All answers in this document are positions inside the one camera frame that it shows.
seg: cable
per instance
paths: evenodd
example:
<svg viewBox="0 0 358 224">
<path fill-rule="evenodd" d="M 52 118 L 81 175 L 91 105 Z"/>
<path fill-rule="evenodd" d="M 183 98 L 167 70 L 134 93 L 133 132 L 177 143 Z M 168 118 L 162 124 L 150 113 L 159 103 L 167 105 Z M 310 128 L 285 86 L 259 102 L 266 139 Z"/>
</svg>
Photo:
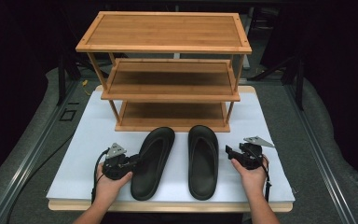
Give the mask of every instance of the cable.
<svg viewBox="0 0 358 224">
<path fill-rule="evenodd" d="M 13 213 L 13 209 L 14 209 L 14 205 L 16 205 L 16 201 L 20 198 L 20 195 L 22 193 L 22 191 L 25 189 L 25 187 L 27 186 L 27 184 L 30 182 L 30 180 L 34 177 L 34 175 L 46 164 L 46 162 L 48 162 L 51 157 L 53 157 L 73 136 L 74 136 L 75 132 L 71 133 L 71 135 L 69 135 L 69 137 L 57 148 L 53 151 L 53 153 L 51 153 L 47 159 L 45 159 L 42 164 L 40 164 L 30 175 L 29 177 L 25 180 L 24 184 L 22 185 L 19 193 L 17 194 L 16 198 L 13 201 L 13 204 L 10 206 L 10 210 L 8 211 L 7 214 L 7 224 L 10 221 L 10 217 L 11 214 Z"/>
<path fill-rule="evenodd" d="M 86 90 L 86 86 L 87 86 L 88 83 L 89 83 L 89 81 L 86 80 L 86 79 L 82 82 L 83 91 L 84 91 L 88 96 L 91 96 L 91 93 L 89 93 L 89 92 Z"/>
<path fill-rule="evenodd" d="M 100 160 L 103 157 L 103 155 L 106 155 L 108 151 L 109 151 L 109 148 L 107 150 L 103 151 L 103 153 L 101 153 L 100 157 L 98 157 L 98 160 L 95 163 L 95 168 L 94 168 L 94 187 L 92 188 L 92 191 L 91 191 L 91 203 L 94 203 L 94 200 L 95 200 L 95 194 L 96 194 L 96 190 L 97 190 L 97 183 L 101 179 L 101 177 L 103 177 L 103 175 L 101 175 L 97 180 L 98 165 L 100 164 Z"/>
<path fill-rule="evenodd" d="M 253 152 L 252 150 L 246 149 L 246 151 L 249 152 L 249 153 L 251 153 L 252 156 L 254 156 L 254 157 L 257 159 L 258 163 L 260 164 L 260 166 L 263 168 L 264 172 L 266 173 L 267 182 L 266 182 L 266 194 L 264 195 L 264 197 L 265 197 L 266 201 L 268 202 L 268 201 L 269 201 L 269 188 L 270 188 L 272 185 L 271 185 L 271 183 L 270 183 L 270 181 L 269 181 L 269 170 L 266 168 L 266 166 L 264 166 L 264 164 L 263 164 L 263 159 L 266 159 L 267 162 L 269 162 L 269 160 L 267 159 L 267 157 L 266 157 L 264 154 L 262 154 L 262 158 L 263 158 L 263 159 L 260 160 L 260 159 L 254 154 L 254 152 Z"/>
</svg>

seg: human hand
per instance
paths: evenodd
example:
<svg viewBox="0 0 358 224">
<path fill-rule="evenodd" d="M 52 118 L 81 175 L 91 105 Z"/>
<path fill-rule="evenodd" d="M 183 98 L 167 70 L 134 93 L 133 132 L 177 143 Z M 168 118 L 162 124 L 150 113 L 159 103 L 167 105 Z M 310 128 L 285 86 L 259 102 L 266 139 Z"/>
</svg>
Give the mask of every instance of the human hand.
<svg viewBox="0 0 358 224">
<path fill-rule="evenodd" d="M 96 178 L 99 180 L 94 203 L 107 210 L 115 201 L 120 189 L 131 180 L 132 172 L 128 172 L 119 180 L 112 180 L 103 174 L 103 164 L 100 163 Z"/>
<path fill-rule="evenodd" d="M 249 196 L 263 195 L 264 183 L 266 182 L 266 172 L 263 167 L 247 170 L 235 159 L 232 159 L 231 163 L 241 175 L 242 186 L 248 199 Z M 268 169 L 268 161 L 265 157 L 263 157 L 263 165 Z"/>
</svg>

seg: table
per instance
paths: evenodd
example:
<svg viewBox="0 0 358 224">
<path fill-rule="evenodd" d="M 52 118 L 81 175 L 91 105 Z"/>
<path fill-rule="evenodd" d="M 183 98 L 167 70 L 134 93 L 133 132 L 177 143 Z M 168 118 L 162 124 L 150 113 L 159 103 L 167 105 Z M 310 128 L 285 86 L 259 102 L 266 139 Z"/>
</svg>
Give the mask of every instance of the table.
<svg viewBox="0 0 358 224">
<path fill-rule="evenodd" d="M 255 89 L 239 86 L 241 101 L 231 118 L 231 133 L 216 133 L 219 141 L 219 174 L 214 196 L 207 201 L 194 199 L 187 186 L 187 133 L 176 133 L 172 152 L 156 194 L 145 202 L 131 197 L 130 184 L 123 187 L 109 211 L 120 212 L 246 212 L 249 204 L 241 186 L 241 179 L 227 159 L 225 145 L 238 149 L 243 137 L 260 136 L 272 143 Z M 115 132 L 111 108 L 102 101 L 101 88 L 89 100 L 68 147 L 62 164 L 48 191 L 51 210 L 86 210 L 90 206 L 93 169 L 98 156 L 117 142 L 128 150 L 128 155 L 139 152 L 148 132 Z M 263 147 L 270 161 L 269 175 L 272 187 L 269 204 L 275 212 L 288 212 L 295 200 L 285 177 L 277 150 Z"/>
</svg>

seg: wooden shelf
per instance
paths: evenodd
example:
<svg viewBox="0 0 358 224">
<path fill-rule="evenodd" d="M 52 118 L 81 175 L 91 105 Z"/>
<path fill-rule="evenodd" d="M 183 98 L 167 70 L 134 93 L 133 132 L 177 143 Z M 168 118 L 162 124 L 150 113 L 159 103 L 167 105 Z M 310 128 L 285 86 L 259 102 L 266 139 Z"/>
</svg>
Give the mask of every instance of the wooden shelf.
<svg viewBox="0 0 358 224">
<path fill-rule="evenodd" d="M 230 60 L 117 59 L 104 100 L 238 102 Z"/>
<path fill-rule="evenodd" d="M 250 54 L 238 13 L 120 12 L 98 14 L 78 52 Z"/>
<path fill-rule="evenodd" d="M 177 132 L 198 124 L 229 132 L 234 102 L 241 100 L 242 62 L 252 53 L 238 13 L 126 11 L 100 12 L 76 51 L 89 55 L 116 131 L 169 126 Z M 109 55 L 113 68 L 108 79 L 95 52 Z M 227 60 L 115 59 L 114 52 L 226 54 Z M 237 74 L 235 54 L 240 55 Z M 120 111 L 117 100 L 123 101 Z"/>
<path fill-rule="evenodd" d="M 123 102 L 116 131 L 150 132 L 157 127 L 168 126 L 176 132 L 188 132 L 201 124 L 214 132 L 228 133 L 225 103 L 134 103 Z"/>
</svg>

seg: shoe rack leg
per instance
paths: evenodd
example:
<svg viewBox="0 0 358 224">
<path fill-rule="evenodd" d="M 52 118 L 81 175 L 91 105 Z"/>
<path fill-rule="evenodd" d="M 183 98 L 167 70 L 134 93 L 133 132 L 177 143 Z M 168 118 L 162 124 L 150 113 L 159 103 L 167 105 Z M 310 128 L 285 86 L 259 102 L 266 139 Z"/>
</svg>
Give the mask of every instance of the shoe rack leg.
<svg viewBox="0 0 358 224">
<path fill-rule="evenodd" d="M 234 54 L 231 54 L 231 57 L 229 58 L 229 67 L 232 68 L 232 61 L 234 61 Z"/>
<path fill-rule="evenodd" d="M 106 80 L 103 77 L 103 73 L 101 71 L 100 66 L 98 66 L 97 60 L 95 59 L 95 56 L 93 53 L 87 53 L 89 55 L 89 60 L 91 61 L 92 66 L 94 67 L 95 73 L 98 76 L 98 79 L 100 79 L 101 84 L 103 85 L 103 89 L 107 90 Z"/>
<path fill-rule="evenodd" d="M 116 118 L 117 124 L 120 124 L 120 123 L 121 123 L 121 119 L 120 119 L 120 116 L 118 115 L 118 112 L 117 112 L 115 103 L 110 100 L 110 101 L 109 101 L 109 104 L 110 104 L 110 107 L 111 107 L 112 110 L 113 110 L 113 113 L 115 114 L 115 118 Z"/>
<path fill-rule="evenodd" d="M 237 74 L 237 80 L 235 82 L 234 91 L 238 91 L 238 85 L 240 84 L 241 72 L 242 72 L 242 63 L 243 63 L 244 58 L 245 58 L 245 55 L 242 54 L 241 57 L 240 57 L 240 64 L 238 66 L 238 74 Z"/>
<path fill-rule="evenodd" d="M 115 55 L 112 52 L 109 52 L 109 58 L 110 58 L 110 61 L 112 62 L 112 65 L 115 67 L 116 59 L 115 59 Z"/>
<path fill-rule="evenodd" d="M 234 107 L 234 102 L 231 102 L 229 104 L 229 108 L 228 108 L 228 113 L 227 113 L 227 118 L 226 118 L 226 124 L 228 124 L 229 122 L 229 118 L 231 117 L 231 112 L 232 112 L 232 108 Z"/>
</svg>

